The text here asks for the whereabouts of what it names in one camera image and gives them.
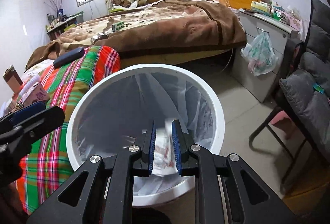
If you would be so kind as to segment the white foam fruit net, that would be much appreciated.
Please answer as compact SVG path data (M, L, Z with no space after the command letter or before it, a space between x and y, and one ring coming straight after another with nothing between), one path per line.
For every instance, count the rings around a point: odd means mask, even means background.
M21 89L18 95L23 96L35 83L40 83L41 78L40 75L35 74L28 81L26 81L25 85Z

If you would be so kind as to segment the dark blue glasses case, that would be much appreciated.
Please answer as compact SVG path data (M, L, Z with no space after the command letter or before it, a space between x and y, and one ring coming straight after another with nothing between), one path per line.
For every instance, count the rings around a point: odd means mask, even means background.
M78 47L72 51L69 51L59 56L56 60L54 60L53 67L55 69L60 68L64 65L70 64L71 62L77 59L80 59L82 56L84 56L84 48Z

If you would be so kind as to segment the white trash bin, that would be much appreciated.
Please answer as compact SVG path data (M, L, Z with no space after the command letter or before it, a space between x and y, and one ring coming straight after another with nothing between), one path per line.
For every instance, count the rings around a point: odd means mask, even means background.
M104 78L82 97L67 129L69 162L116 155L150 128L178 119L196 144L220 153L225 119L218 96L198 75L173 65L139 64Z

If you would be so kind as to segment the teddy bear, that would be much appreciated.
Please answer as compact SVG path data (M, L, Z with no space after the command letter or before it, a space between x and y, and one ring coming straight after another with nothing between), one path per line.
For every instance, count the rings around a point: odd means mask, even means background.
M131 2L127 0L112 0L113 6L122 6L124 8L129 8L131 6Z

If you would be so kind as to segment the vase with branches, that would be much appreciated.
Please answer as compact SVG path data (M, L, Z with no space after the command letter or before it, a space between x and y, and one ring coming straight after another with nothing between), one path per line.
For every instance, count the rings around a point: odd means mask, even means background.
M63 0L47 0L45 4L56 13L56 18L63 20Z

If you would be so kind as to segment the grey cushioned chair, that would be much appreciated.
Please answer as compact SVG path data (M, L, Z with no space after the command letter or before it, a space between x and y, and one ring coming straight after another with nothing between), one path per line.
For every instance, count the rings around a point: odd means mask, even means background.
M329 164L329 7L311 0L310 21L304 41L288 39L273 91L276 107L250 135L249 146L280 112L285 112L318 153Z

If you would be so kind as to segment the brown blanket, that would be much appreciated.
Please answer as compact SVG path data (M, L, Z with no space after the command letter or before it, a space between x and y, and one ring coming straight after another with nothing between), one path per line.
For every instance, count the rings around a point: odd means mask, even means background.
M112 32L115 22L125 27ZM91 38L104 33L106 40L91 44ZM121 59L162 54L185 54L228 50L246 45L246 34L235 13L225 5L208 0L161 0L147 8L114 12L85 21L38 47L26 69L50 58L84 46L108 46Z

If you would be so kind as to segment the hanging plastic bag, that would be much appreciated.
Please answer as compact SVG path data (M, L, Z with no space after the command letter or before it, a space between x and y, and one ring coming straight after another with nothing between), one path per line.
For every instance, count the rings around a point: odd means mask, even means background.
M275 55L268 32L262 31L253 41L240 50L240 55L248 63L248 70L260 76L276 68L278 57Z

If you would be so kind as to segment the grey bedside cabinet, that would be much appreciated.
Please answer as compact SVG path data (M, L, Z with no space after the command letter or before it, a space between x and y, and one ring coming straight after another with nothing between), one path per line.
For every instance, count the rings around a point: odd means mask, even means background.
M263 14L240 10L247 44L236 50L232 75L259 102L270 94L279 79L286 42L299 32Z

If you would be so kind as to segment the small green box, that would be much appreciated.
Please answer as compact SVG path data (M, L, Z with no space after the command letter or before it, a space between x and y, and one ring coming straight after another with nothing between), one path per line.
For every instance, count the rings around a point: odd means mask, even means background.
M111 30L112 30L112 32L116 32L116 31L119 31L120 29L122 29L124 27L125 27L125 22L119 21L119 22L115 22L115 23L112 24Z

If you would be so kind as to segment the brown pink lidded mug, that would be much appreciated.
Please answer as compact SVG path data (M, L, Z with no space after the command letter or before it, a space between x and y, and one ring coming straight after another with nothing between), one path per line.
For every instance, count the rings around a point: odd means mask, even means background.
M3 79L11 88L13 93L16 94L20 91L23 83L14 66L11 65L5 70L5 72L3 73Z

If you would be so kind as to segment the plaid tablecloth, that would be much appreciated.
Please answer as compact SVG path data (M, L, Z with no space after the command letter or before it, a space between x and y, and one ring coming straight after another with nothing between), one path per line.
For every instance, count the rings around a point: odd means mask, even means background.
M50 96L46 105L62 108L65 120L61 127L35 142L30 154L20 161L22 177L15 185L27 214L73 174L66 147L72 112L95 84L119 69L117 51L108 46L92 46L85 49L80 59L57 69L49 66L42 72L41 85Z

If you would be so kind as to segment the strawberry milk carton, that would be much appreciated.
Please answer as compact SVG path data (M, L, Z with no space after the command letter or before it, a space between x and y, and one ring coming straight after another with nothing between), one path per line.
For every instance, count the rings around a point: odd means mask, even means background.
M27 107L36 102L47 102L50 99L48 92L39 83L35 83L23 96L21 103Z

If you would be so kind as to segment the cluttered shelf desk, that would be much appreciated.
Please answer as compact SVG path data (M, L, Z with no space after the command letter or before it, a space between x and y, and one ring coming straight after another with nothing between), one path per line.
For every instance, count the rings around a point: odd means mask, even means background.
M47 33L50 41L53 41L53 40L57 39L66 30L68 30L71 27L74 27L77 24L80 24L82 22L84 22L83 11L81 11L77 14L74 14L73 16L68 17L64 21L58 21L56 23L53 23L50 26L47 26L46 33Z

